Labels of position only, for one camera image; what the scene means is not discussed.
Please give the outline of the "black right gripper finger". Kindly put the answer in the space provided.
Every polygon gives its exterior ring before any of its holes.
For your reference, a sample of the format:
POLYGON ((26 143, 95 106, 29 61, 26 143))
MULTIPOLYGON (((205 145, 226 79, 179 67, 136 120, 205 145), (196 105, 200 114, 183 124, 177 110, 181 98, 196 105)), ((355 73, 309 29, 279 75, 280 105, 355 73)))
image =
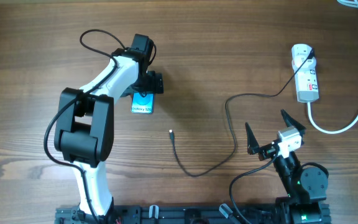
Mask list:
POLYGON ((284 109, 280 112, 287 127, 294 126, 300 134, 305 134, 306 128, 301 123, 292 118, 284 109))
POLYGON ((259 144, 255 138, 255 135, 249 125, 249 123, 245 123, 246 134, 247 134, 247 153, 250 155, 256 154, 259 152, 259 144))

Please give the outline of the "Galaxy S25 smartphone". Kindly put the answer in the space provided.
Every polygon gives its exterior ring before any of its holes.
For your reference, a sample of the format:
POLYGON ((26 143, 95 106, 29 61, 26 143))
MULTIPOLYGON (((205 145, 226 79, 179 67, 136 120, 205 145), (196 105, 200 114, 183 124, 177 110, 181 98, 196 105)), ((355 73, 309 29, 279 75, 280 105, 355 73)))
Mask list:
POLYGON ((154 94, 148 93, 142 96, 134 93, 132 98, 131 112, 138 114, 152 114, 154 110, 154 94))

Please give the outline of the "white power strip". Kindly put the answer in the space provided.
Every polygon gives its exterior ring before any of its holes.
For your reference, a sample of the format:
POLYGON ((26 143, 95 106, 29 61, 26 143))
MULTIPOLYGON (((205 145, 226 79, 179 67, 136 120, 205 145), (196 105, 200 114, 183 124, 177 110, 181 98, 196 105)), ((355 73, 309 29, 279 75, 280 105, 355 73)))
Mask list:
POLYGON ((306 44, 295 44, 291 48, 291 55, 297 101, 311 103, 318 100, 319 88, 314 48, 306 44))

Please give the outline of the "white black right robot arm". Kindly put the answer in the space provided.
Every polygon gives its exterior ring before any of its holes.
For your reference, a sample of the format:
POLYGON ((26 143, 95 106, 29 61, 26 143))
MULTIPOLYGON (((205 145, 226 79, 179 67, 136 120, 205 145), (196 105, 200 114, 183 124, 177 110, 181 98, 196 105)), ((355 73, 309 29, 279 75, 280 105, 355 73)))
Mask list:
POLYGON ((329 205, 323 203, 328 188, 328 170, 315 162, 301 164, 295 151, 304 145, 306 128, 281 110, 286 128, 277 138, 260 146, 248 123, 247 152, 261 161, 270 159, 288 194, 275 201, 280 223, 331 223, 329 205))

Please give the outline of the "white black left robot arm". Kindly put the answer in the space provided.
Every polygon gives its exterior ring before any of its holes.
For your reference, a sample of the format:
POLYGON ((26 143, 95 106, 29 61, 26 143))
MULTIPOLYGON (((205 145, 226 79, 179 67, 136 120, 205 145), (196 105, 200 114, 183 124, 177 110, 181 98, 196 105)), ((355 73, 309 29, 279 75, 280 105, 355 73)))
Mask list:
POLYGON ((114 106, 120 98, 133 98, 132 111, 153 112, 154 96, 163 93, 162 74, 148 69, 157 48, 146 35, 136 34, 130 47, 108 54, 107 67, 79 89, 66 88, 58 112, 54 147, 63 166, 74 171, 80 192, 78 216, 86 223, 106 223, 114 210, 105 161, 114 142, 114 106))

